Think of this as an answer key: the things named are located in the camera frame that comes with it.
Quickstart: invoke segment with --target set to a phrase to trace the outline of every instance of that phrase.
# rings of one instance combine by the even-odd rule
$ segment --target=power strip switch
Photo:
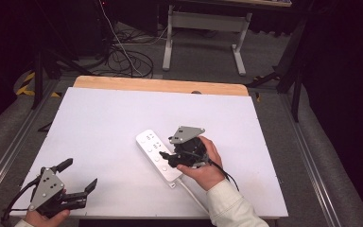
[[[136,142],[141,151],[163,177],[164,181],[170,188],[174,188],[176,186],[176,180],[182,176],[182,173],[178,171],[178,169],[171,167],[168,161],[165,160],[159,152],[166,152],[168,154],[174,153],[169,151],[157,134],[152,130],[146,130],[138,134],[136,136]]]

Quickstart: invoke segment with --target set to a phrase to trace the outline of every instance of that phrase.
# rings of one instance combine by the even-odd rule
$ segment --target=white sleeve
[[[207,199],[210,218],[215,226],[268,226],[226,179],[207,192]]]
[[[25,220],[21,219],[14,227],[34,227],[33,225],[28,224]]]

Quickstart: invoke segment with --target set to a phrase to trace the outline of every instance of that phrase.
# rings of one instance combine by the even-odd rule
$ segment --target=hand
[[[68,216],[70,215],[69,210],[60,211],[56,216],[47,218],[46,216],[40,215],[37,211],[28,211],[26,214],[25,221],[35,227],[57,227],[59,226]]]
[[[205,138],[199,136],[199,139],[205,145],[209,158],[216,164],[222,167],[222,160],[217,153],[214,143]],[[184,165],[178,165],[177,169],[183,174],[193,178],[205,191],[208,191],[213,186],[217,185],[225,179],[223,173],[214,165],[206,164],[199,168],[191,168]]]

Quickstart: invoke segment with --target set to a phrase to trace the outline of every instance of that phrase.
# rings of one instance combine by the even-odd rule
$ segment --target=white power strip
[[[174,154],[164,145],[161,139],[152,130],[146,130],[136,136],[136,141],[141,151],[146,155],[149,161],[154,165],[160,175],[164,178],[165,182],[174,188],[176,180],[182,176],[178,169],[171,167],[167,160],[165,160],[159,151],[168,154]]]

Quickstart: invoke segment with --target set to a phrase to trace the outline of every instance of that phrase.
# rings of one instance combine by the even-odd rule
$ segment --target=table
[[[187,94],[192,91],[203,95]],[[98,178],[87,207],[72,216],[208,218],[182,187],[164,183],[135,142],[147,129],[165,142],[179,125],[206,130],[203,135],[215,141],[225,170],[260,217],[287,216],[252,100],[238,84],[79,77],[66,92],[25,182],[42,166],[71,157],[74,163],[58,175],[69,193]],[[194,180],[182,180],[206,205],[205,192]],[[27,193],[14,207],[29,205]]]
[[[207,1],[188,1],[196,3],[206,3]],[[288,8],[291,3],[285,2],[274,2],[268,0],[225,0],[224,4],[245,4],[248,6],[265,6],[274,8]],[[196,29],[209,29],[209,30],[220,30],[220,31],[231,31],[240,32],[237,44],[232,44],[232,51],[234,61],[237,66],[238,74],[240,76],[246,75],[246,69],[244,67],[243,60],[241,58],[240,49],[246,37],[247,29],[249,28],[252,13],[248,9],[246,17],[234,17],[234,16],[223,16],[223,15],[209,15],[202,13],[190,13],[190,12],[178,12],[173,10],[174,6],[169,6],[168,18],[167,18],[167,38],[166,46],[164,50],[164,63],[163,69],[168,71],[170,69],[170,60],[172,55],[172,29],[173,27],[185,27],[185,28],[196,28]]]

